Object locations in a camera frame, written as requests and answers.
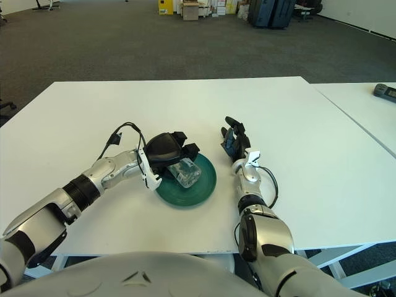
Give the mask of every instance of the white box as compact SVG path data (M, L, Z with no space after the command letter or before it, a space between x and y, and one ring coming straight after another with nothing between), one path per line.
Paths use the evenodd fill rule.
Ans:
M217 7L218 15L225 15L225 7Z

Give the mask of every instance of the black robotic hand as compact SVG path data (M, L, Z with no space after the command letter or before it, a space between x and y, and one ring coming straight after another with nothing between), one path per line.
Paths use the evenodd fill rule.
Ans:
M245 127L233 118L226 116L225 121L231 127L226 129L222 127L224 141L222 147L232 159L233 162L245 158L245 150L250 147L249 138L245 134Z

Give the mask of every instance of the chair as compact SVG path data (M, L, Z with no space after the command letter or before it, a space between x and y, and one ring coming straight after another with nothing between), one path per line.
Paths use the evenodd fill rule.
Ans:
M44 5L44 6L41 6L40 2L38 2L38 0L36 0L36 3L37 3L37 7L33 8L34 11L37 11L37 10L40 10L40 9L47 9L49 11L52 11L52 7L59 7L59 5L54 5L53 4L54 3L53 0L49 0L49 5Z
M1 10L1 7L0 7L0 26L3 25L3 23L6 23L6 22L7 22L7 19L5 19L5 18L2 16L1 12L2 12L2 10Z

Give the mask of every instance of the black cable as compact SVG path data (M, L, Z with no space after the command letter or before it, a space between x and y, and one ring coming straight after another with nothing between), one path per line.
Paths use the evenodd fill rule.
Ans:
M240 225L241 223L238 223L238 224L236 224L236 226L235 226L235 229L234 229L234 239L235 239L235 243L236 243L236 246L237 247L239 247L239 244L238 244L238 240L236 240L236 229L237 229L237 227Z
M113 133L111 133L109 139L107 140L107 143L105 145L105 148L102 150L100 156L97 158L97 160L101 159L103 157L103 155L105 154L106 150L108 149L108 147L113 144L114 138L117 136L118 131L122 128L122 127L132 127L133 130L135 130L136 132L139 133L140 138L139 138L139 143L140 140L143 140L143 148L146 148L146 140L144 139L144 136L142 134L142 131L140 131L140 129L132 122L126 122L122 125L120 125Z
M264 170L266 173L268 173L268 175L272 179L273 186L275 187L275 197L273 198L273 201L270 204L270 206L268 206L268 208L271 209L275 205L275 203L277 203L277 200L278 200L278 183L277 183L277 180L275 179L275 176L272 174L272 172L268 168L262 167L262 166L254 166L254 167Z

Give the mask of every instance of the transparent container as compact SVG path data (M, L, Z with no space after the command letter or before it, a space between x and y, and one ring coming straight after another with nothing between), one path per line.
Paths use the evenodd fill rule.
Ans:
M184 188L189 188L197 182L201 170L189 158L181 159L179 163L168 166L168 170Z

